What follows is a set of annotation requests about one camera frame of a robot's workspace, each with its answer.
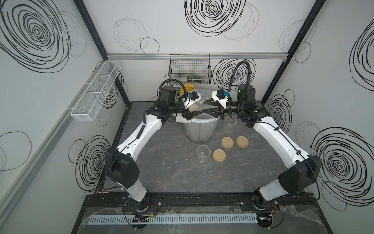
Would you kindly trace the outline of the glass rice jar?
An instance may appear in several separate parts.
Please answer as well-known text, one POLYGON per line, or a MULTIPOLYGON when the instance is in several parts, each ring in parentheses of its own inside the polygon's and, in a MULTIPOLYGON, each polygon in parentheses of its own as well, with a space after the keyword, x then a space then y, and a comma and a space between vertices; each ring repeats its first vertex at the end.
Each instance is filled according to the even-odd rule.
POLYGON ((237 120, 227 116, 224 120, 223 130, 227 133, 232 132, 237 125, 237 120))

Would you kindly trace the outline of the rice jar tan lid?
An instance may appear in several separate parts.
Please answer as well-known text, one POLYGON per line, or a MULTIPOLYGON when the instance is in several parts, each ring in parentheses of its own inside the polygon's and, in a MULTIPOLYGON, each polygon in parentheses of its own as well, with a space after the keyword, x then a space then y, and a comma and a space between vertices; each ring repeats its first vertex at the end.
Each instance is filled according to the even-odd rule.
POLYGON ((206 104, 205 101, 210 99, 210 97, 205 94, 196 93, 196 98, 189 102, 188 110, 190 113, 193 112, 202 112, 205 109, 208 109, 210 105, 206 104))
POLYGON ((211 150, 207 145, 199 145, 196 149, 196 155, 201 163, 206 163, 210 159, 211 150))

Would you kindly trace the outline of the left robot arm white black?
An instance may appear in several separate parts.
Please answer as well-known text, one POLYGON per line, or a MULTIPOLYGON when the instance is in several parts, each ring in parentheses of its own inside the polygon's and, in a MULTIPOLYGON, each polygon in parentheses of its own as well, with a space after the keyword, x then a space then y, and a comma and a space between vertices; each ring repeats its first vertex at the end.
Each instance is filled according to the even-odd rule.
POLYGON ((137 158, 152 136, 172 117, 180 113, 191 119, 190 107, 201 100, 196 91, 185 91, 176 99, 177 90, 173 86, 159 89, 158 99, 143 113, 142 122, 120 145, 105 152, 105 175, 120 185, 136 202, 143 202, 147 189, 139 180, 140 170, 137 158))

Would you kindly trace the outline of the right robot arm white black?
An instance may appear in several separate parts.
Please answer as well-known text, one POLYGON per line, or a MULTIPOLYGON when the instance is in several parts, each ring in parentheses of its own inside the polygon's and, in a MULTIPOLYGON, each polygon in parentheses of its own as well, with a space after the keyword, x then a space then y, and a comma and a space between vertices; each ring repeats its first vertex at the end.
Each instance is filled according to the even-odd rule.
POLYGON ((317 182, 321 159, 303 150, 278 126, 264 105, 255 99, 255 89, 251 85, 238 90, 237 101, 231 99, 229 92, 217 90, 203 103, 214 107, 208 111, 214 117, 237 114, 242 122, 264 137, 286 166, 285 172, 254 192, 253 202, 259 209, 274 199, 296 194, 317 182))

